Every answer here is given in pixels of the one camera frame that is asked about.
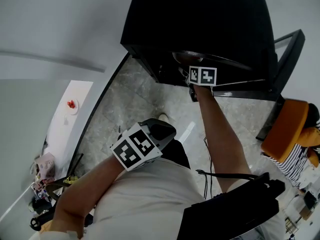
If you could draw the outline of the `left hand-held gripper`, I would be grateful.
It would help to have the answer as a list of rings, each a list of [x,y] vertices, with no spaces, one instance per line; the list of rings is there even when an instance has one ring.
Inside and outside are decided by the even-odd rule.
[[[161,151],[176,134],[177,131],[171,124],[150,118],[125,130],[110,150],[129,172],[161,157]]]

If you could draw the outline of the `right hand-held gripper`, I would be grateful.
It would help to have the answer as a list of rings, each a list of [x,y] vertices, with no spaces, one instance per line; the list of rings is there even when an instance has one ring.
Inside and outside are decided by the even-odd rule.
[[[189,87],[189,95],[192,102],[197,102],[197,95],[194,86],[202,86],[210,90],[213,94],[213,87],[216,86],[217,68],[190,66],[189,73],[186,78],[186,84]]]

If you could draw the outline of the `black glass-door cabinet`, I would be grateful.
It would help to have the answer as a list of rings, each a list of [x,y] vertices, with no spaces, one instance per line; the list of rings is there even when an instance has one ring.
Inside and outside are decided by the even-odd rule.
[[[120,42],[157,83],[187,87],[190,66],[217,68],[216,97],[277,101],[305,40],[274,38],[266,0],[132,0]]]

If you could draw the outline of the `person's right forearm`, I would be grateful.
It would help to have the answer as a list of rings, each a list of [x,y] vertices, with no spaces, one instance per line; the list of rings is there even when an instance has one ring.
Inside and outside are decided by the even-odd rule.
[[[243,146],[211,91],[193,86],[199,103],[208,151],[217,174],[250,174]]]

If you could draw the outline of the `person's left forearm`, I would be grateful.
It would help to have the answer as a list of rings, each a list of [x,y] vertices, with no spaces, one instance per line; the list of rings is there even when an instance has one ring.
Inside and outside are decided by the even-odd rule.
[[[50,229],[82,231],[87,214],[124,170],[118,159],[111,156],[68,187],[58,199]]]

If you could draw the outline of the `person's black shorts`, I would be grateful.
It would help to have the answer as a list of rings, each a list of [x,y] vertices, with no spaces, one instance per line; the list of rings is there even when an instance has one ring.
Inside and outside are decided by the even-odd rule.
[[[183,148],[183,145],[178,140],[171,140],[161,152],[161,158],[167,159],[180,166],[190,169],[190,163],[186,152]]]

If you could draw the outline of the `person's white shirt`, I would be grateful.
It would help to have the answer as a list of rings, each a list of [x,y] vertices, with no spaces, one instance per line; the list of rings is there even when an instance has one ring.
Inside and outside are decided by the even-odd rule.
[[[244,155],[218,156],[218,169],[226,164],[225,173],[247,168]],[[204,201],[198,192],[190,169],[168,159],[158,158],[151,165],[121,175],[98,202],[94,211],[94,222],[81,240],[177,240],[184,209]],[[249,169],[238,170],[249,173]],[[230,218],[226,224],[218,225],[218,208],[205,210],[212,219],[204,229],[199,219],[192,220],[187,227],[190,233],[182,240],[223,240],[233,229]],[[284,240],[284,216],[278,212],[256,228],[240,235],[241,240]],[[73,232],[46,231],[39,240],[78,240]]]

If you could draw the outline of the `small white plate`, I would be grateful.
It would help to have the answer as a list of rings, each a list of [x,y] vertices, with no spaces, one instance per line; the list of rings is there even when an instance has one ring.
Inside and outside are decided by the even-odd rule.
[[[67,102],[68,102],[68,101],[71,101],[71,100],[74,101],[75,108],[69,108],[69,107],[68,107]],[[76,114],[78,113],[78,110],[79,110],[79,102],[78,102],[77,99],[70,99],[70,100],[68,100],[68,101],[66,102],[66,111],[67,111],[67,113],[68,113],[69,115],[74,116],[74,115],[76,115]]]

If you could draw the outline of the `black equipment pack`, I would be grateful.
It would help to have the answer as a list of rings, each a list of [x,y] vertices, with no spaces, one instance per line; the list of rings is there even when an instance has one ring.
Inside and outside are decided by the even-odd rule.
[[[177,240],[204,240],[213,228],[218,230],[218,240],[232,240],[257,228],[280,211],[277,197],[285,191],[285,183],[270,179],[269,173],[215,173],[214,177],[246,182],[185,208]]]

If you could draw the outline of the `pink printed bag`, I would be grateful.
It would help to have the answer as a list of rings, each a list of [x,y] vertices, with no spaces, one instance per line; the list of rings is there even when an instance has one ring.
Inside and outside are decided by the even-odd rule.
[[[35,167],[39,181],[55,177],[55,157],[50,152],[35,159]]]

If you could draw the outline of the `black-and-white striped blanket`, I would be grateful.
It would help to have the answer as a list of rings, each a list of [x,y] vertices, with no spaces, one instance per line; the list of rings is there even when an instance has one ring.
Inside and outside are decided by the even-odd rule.
[[[316,151],[318,151],[319,158],[320,158],[319,149],[320,148],[318,147]],[[304,165],[306,163],[311,164],[311,162],[309,161],[309,159],[307,157],[307,150],[308,150],[307,147],[302,147],[299,144],[295,144],[293,150],[290,152],[289,156],[287,157],[287,159],[284,162],[277,162],[275,159],[267,156],[263,152],[263,150],[262,150],[262,155],[265,156],[266,158],[270,159],[278,167],[278,169],[284,174],[284,176],[290,181],[290,183],[294,187],[299,188],[300,183],[298,182],[298,180],[299,180],[300,174],[304,168]]]

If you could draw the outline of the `cluster of small bottles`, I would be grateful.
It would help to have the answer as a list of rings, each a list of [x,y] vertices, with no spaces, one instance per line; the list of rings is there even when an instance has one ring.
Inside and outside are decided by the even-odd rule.
[[[31,189],[33,191],[35,199],[46,200],[47,202],[51,201],[51,197],[46,191],[46,184],[43,180],[40,180],[37,176],[35,177],[34,182],[31,184]]]

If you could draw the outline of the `grey roller blind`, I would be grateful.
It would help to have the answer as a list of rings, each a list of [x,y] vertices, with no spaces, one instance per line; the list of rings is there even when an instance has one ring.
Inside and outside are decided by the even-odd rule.
[[[0,79],[0,216],[31,184],[30,167],[69,83]]]

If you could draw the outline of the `crumpled white cloth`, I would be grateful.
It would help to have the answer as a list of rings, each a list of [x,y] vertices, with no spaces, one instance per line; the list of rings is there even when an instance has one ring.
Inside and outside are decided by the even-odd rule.
[[[319,176],[317,168],[308,162],[304,165],[303,170],[298,178],[298,188],[301,190],[307,187],[309,184],[313,184],[318,178]]]

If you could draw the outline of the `black bag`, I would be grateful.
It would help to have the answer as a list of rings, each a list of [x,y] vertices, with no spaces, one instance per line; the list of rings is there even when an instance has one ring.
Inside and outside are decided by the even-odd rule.
[[[55,209],[56,209],[56,205],[54,205],[53,207],[49,208],[48,211],[46,211],[44,214],[39,215],[38,217],[32,218],[30,220],[30,227],[36,231],[36,232],[40,232],[42,229],[42,226],[51,221],[54,217],[54,213],[55,213]]]

